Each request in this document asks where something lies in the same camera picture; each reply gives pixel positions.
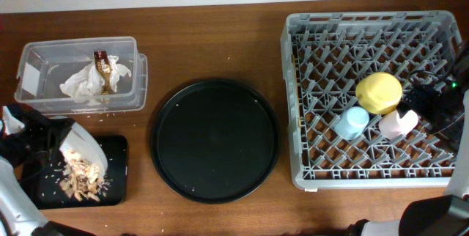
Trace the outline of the grey round plate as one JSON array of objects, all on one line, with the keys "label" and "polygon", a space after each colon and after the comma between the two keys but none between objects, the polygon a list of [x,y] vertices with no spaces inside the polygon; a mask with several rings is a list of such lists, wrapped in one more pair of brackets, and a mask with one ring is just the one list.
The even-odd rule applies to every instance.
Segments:
[{"label": "grey round plate", "polygon": [[77,152],[83,160],[99,168],[98,177],[104,177],[108,168],[107,158],[102,147],[87,130],[74,119],[55,116],[48,118],[49,129],[55,137],[53,149],[64,153],[68,150]]}]

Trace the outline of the pink plastic cup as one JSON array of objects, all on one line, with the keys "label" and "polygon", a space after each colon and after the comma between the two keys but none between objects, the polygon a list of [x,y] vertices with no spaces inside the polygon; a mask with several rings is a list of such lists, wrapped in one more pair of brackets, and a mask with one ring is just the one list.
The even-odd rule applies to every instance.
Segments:
[{"label": "pink plastic cup", "polygon": [[399,116],[397,110],[386,114],[378,123],[381,134],[387,139],[407,135],[418,124],[418,115],[409,110],[403,117]]}]

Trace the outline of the food scraps and rice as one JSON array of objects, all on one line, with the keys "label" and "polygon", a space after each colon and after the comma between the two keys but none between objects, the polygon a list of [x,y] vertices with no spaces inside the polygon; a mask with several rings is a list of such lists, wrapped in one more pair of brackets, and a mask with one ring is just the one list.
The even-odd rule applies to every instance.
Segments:
[{"label": "food scraps and rice", "polygon": [[100,176],[101,169],[74,150],[63,153],[65,167],[63,179],[59,182],[60,188],[68,198],[75,198],[79,202],[91,199],[100,202],[98,194],[103,187],[104,178]]}]

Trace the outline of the yellow plastic bowl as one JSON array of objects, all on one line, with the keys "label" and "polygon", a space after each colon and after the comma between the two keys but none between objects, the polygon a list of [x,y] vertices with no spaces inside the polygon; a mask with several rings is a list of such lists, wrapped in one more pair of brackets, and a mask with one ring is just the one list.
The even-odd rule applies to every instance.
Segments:
[{"label": "yellow plastic bowl", "polygon": [[384,115],[392,112],[403,94],[399,80],[389,73],[373,73],[359,81],[355,96],[369,113]]}]

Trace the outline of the white paper napkin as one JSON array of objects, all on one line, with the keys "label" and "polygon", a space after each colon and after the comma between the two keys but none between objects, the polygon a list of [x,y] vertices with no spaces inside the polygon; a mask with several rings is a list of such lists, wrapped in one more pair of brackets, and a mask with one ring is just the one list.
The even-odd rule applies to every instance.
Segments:
[{"label": "white paper napkin", "polygon": [[[118,82],[121,78],[132,77],[131,70],[123,64],[118,64],[119,57],[108,56],[110,64],[109,94],[117,93]],[[68,97],[93,97],[104,93],[105,79],[97,71],[95,63],[90,63],[79,72],[71,75],[63,84],[59,85],[61,92]]]}]

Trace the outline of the light blue plastic cup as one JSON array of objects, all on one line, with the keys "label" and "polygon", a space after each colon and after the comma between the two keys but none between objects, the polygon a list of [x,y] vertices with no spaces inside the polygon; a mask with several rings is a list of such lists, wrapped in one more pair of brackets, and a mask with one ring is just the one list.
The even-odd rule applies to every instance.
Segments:
[{"label": "light blue plastic cup", "polygon": [[353,106],[341,114],[333,129],[338,136],[349,141],[361,135],[368,123],[368,112],[360,106]]}]

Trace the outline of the gold brown snack wrapper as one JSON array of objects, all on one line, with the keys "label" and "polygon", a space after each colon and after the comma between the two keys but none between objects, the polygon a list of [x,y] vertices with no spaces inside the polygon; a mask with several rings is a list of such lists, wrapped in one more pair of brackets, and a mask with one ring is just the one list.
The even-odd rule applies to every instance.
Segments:
[{"label": "gold brown snack wrapper", "polygon": [[94,51],[93,52],[95,67],[98,73],[104,80],[103,95],[108,95],[111,89],[110,78],[111,78],[111,65],[108,60],[108,55],[105,51]]}]

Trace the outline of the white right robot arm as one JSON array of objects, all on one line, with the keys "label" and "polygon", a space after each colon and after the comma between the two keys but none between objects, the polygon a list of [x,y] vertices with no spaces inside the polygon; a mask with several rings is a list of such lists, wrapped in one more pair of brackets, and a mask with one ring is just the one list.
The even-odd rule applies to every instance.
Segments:
[{"label": "white right robot arm", "polygon": [[396,221],[366,219],[350,225],[345,235],[467,235],[468,234],[468,43],[463,43],[444,75],[417,84],[404,98],[429,123],[428,132],[457,154],[451,179],[440,197],[411,203]]}]

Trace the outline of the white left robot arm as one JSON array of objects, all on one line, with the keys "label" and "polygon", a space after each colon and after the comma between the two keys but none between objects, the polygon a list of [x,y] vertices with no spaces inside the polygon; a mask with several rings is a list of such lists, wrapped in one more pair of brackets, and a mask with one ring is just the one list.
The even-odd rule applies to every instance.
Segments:
[{"label": "white left robot arm", "polygon": [[77,198],[97,198],[98,183],[108,163],[100,145],[74,119],[47,118],[18,104],[1,111],[1,234],[2,235],[88,235],[80,229],[49,221],[32,202],[17,180],[14,168],[45,156],[48,168],[63,155],[70,165],[62,182]]}]

